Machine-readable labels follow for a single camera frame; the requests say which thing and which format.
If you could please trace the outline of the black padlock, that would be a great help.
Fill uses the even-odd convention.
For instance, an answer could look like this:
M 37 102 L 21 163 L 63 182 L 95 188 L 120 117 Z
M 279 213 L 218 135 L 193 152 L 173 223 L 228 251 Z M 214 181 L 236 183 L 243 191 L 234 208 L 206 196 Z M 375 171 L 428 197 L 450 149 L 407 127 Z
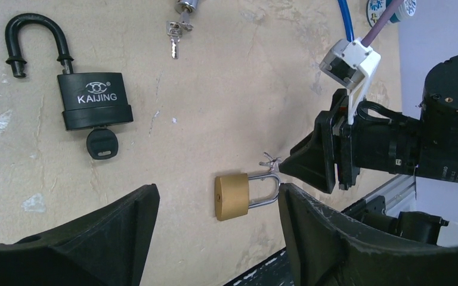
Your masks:
M 20 30 L 28 24 L 46 27 L 53 35 L 58 51 L 57 61 L 63 73 L 57 76 L 62 112 L 66 130 L 99 128 L 134 121 L 132 107 L 128 102 L 122 73 L 92 72 L 75 73 L 67 39 L 60 26 L 52 19 L 24 13 L 13 17 L 5 27 L 5 43 L 8 59 L 15 78 L 26 77 L 26 60 L 19 43 Z

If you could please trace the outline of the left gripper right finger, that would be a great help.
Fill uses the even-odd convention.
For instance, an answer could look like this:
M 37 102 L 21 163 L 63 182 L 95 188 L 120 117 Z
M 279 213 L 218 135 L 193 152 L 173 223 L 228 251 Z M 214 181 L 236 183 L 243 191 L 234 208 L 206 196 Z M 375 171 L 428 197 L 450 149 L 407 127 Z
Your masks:
M 295 285 L 458 285 L 458 246 L 372 228 L 294 184 L 280 185 L 278 207 Z

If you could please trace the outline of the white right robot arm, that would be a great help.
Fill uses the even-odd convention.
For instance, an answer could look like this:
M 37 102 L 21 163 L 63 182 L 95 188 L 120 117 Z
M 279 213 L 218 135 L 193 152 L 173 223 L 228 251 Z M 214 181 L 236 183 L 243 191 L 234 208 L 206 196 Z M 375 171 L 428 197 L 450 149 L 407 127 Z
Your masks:
M 426 75 L 418 119 L 363 100 L 349 123 L 348 103 L 348 91 L 336 90 L 281 173 L 326 194 L 354 186 L 361 169 L 458 184 L 458 55 Z

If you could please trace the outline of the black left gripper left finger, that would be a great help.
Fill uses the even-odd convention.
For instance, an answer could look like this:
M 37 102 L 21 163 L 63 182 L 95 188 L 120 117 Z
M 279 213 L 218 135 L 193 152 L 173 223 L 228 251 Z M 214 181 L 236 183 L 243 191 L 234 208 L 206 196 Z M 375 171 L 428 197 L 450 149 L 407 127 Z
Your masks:
M 0 243 L 0 285 L 139 285 L 159 202 L 157 186 L 143 185 L 63 225 Z

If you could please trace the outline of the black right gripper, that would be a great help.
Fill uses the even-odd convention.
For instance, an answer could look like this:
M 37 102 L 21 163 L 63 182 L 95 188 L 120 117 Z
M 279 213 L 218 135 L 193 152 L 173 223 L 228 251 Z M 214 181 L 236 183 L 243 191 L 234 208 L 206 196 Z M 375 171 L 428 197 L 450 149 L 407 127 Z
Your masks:
M 348 123 L 348 91 L 338 89 L 330 109 L 315 118 L 314 130 L 297 143 L 279 171 L 330 194 L 336 186 L 348 190 L 356 184 L 355 132 Z

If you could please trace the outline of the blue cable lock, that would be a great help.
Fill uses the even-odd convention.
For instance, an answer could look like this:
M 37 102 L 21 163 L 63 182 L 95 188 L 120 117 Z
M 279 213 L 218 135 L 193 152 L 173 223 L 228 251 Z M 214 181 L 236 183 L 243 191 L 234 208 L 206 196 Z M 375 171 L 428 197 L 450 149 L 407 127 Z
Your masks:
M 180 15 L 179 26 L 190 32 L 193 25 L 190 23 L 190 15 L 197 10 L 198 0 L 177 0 L 175 1 L 175 11 Z M 346 39 L 352 42 L 355 39 L 351 15 L 346 0 L 338 0 L 339 9 L 342 16 L 343 26 L 345 28 Z

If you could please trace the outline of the silver key bunch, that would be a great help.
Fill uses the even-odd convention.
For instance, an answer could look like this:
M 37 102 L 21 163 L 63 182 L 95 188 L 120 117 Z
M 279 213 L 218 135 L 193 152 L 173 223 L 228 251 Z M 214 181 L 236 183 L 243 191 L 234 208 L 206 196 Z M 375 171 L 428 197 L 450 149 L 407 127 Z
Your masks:
M 263 152 L 263 156 L 267 161 L 260 161 L 259 165 L 267 167 L 269 173 L 280 173 L 280 165 L 283 161 L 281 157 L 273 157 L 268 152 Z

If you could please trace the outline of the black-headed key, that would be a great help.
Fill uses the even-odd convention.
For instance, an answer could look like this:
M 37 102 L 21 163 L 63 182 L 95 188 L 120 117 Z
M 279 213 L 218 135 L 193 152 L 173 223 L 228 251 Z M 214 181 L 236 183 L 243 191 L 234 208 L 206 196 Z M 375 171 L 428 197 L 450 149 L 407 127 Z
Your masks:
M 107 160 L 118 154 L 119 143 L 113 131 L 94 129 L 87 136 L 86 149 L 94 160 Z

